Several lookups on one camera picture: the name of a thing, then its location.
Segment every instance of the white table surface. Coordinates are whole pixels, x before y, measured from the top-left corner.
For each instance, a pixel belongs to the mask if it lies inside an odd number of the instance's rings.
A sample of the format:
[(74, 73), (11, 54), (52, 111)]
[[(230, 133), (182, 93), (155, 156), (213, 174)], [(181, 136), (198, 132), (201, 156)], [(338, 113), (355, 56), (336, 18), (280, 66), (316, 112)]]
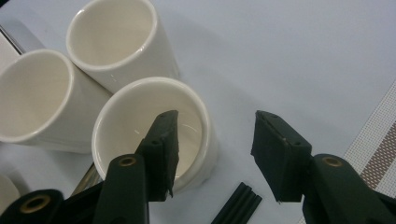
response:
[[(20, 21), (45, 48), (66, 53), (68, 24), (87, 2), (10, 0), (0, 18)], [(302, 204), (277, 203), (250, 156), (255, 112), (278, 114), (313, 145), (314, 155), (342, 157), (396, 78), (396, 2), (153, 4), (180, 79), (212, 116), (219, 161), (199, 188), (151, 203), (151, 223), (210, 223), (241, 181), (264, 198), (249, 223), (297, 223)], [(59, 189), (67, 198), (91, 163), (91, 155), (0, 143), (0, 174), (22, 194)]]

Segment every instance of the brass grommet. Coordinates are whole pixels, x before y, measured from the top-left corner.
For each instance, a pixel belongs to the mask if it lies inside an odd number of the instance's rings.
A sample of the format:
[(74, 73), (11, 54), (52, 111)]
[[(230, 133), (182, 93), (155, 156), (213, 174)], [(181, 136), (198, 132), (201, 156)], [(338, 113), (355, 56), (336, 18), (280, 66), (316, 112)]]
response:
[(41, 210), (50, 203), (50, 196), (47, 194), (39, 194), (24, 202), (20, 211), (24, 214), (31, 214)]
[(323, 157), (322, 160), (333, 167), (340, 167), (343, 165), (343, 163), (341, 161), (339, 161), (338, 159), (334, 158), (334, 157)]
[(125, 157), (119, 161), (120, 166), (130, 166), (136, 163), (136, 159), (134, 157)]

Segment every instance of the cup rim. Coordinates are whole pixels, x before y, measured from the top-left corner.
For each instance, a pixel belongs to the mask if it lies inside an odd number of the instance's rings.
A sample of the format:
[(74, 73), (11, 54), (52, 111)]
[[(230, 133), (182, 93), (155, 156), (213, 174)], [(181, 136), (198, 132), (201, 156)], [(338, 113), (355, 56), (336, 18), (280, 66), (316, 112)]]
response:
[(149, 9), (151, 13), (151, 18), (152, 18), (152, 26), (149, 31), (148, 37), (146, 38), (145, 42), (140, 46), (140, 49), (136, 50), (132, 54), (128, 55), (127, 57), (114, 62), (114, 63), (109, 63), (109, 64), (104, 64), (104, 65), (94, 65), (90, 63), (85, 63), (83, 62), (75, 53), (75, 51), (72, 49), (71, 46), (71, 39), (72, 39), (72, 32), (76, 26), (76, 23), (80, 20), (81, 14), (85, 13), (87, 10), (90, 10), (92, 7), (102, 4), (103, 2), (107, 2), (107, 0), (95, 0), (91, 1), (88, 3), (85, 7), (83, 7), (73, 18), (73, 20), (70, 22), (70, 25), (67, 29), (66, 33), (66, 48), (67, 52), (69, 54), (69, 57), (73, 63), (75, 63), (78, 67), (80, 67), (82, 70), (87, 70), (87, 71), (92, 71), (92, 72), (99, 72), (99, 71), (109, 71), (112, 69), (115, 69), (117, 67), (124, 66), (130, 61), (133, 61), (135, 58), (139, 57), (140, 54), (143, 53), (143, 51), (146, 50), (147, 46), (150, 45), (151, 42), (153, 42), (154, 36), (157, 33), (158, 30), (158, 15), (157, 15), (157, 10), (155, 9), (154, 5), (150, 3), (149, 0), (137, 0), (139, 2), (142, 2), (143, 4), (146, 5), (146, 7)]
[(125, 94), (128, 94), (129, 91), (134, 89), (134, 87), (141, 86), (141, 85), (149, 85), (152, 83), (158, 83), (158, 82), (163, 82), (167, 85), (172, 85), (177, 88), (182, 89), (189, 97), (193, 100), (193, 102), (197, 105), (197, 108), (199, 110), (199, 117), (201, 120), (201, 125), (202, 125), (202, 139), (201, 139), (201, 145), (199, 148), (199, 151), (189, 167), (189, 169), (186, 170), (186, 172), (181, 175), (174, 184), (174, 191), (179, 191), (180, 189), (183, 189), (185, 186), (189, 185), (190, 182), (194, 179), (196, 175), (199, 174), (200, 170), (202, 169), (202, 166), (205, 165), (205, 158), (208, 155), (207, 151), (209, 150), (210, 143), (211, 143), (211, 137), (212, 137), (212, 129), (211, 129), (211, 120), (209, 117), (209, 114), (207, 112), (206, 106), (204, 102), (201, 100), (199, 95), (188, 85), (184, 84), (181, 81), (169, 78), (169, 77), (146, 77), (139, 79), (135, 82), (132, 82), (128, 84), (127, 86), (123, 87), (121, 90), (117, 91), (105, 104), (105, 106), (102, 108), (102, 111), (99, 113), (99, 116), (95, 122), (94, 128), (93, 128), (93, 134), (92, 134), (92, 156), (93, 156), (93, 162), (96, 166), (96, 169), (99, 173), (99, 175), (105, 179), (106, 174), (103, 168), (103, 163), (100, 160), (100, 155), (98, 153), (98, 146), (97, 146), (97, 139), (98, 137), (98, 130), (100, 129), (102, 120), (106, 117), (106, 114), (108, 113), (109, 109)]
[(29, 140), (32, 140), (36, 136), (40, 135), (43, 133), (45, 130), (48, 129), (48, 127), (55, 122), (57, 118), (61, 116), (63, 113), (66, 105), (70, 101), (70, 95), (74, 89), (74, 84), (75, 84), (75, 67), (73, 63), (66, 57), (64, 56), (61, 52), (58, 52), (53, 49), (37, 49), (33, 50), (31, 52), (27, 52), (25, 54), (22, 54), (21, 57), (19, 57), (17, 60), (15, 60), (12, 64), (9, 64), (2, 72), (2, 76), (0, 76), (0, 81), (1, 79), (9, 73), (9, 70), (13, 69), (15, 66), (18, 66), (19, 63), (29, 60), (31, 57), (35, 57), (35, 55), (40, 55), (40, 54), (48, 54), (52, 55), (55, 57), (58, 57), (61, 59), (64, 63), (64, 65), (67, 68), (67, 75), (68, 75), (68, 84), (67, 84), (67, 89), (64, 94), (64, 98), (62, 99), (61, 104), (58, 106), (58, 108), (55, 110), (55, 112), (52, 114), (52, 116), (47, 119), (42, 125), (40, 125), (36, 130), (31, 131), (29, 133), (20, 135), (20, 136), (6, 136), (0, 133), (0, 141), (3, 142), (8, 142), (8, 143), (23, 143), (27, 142)]

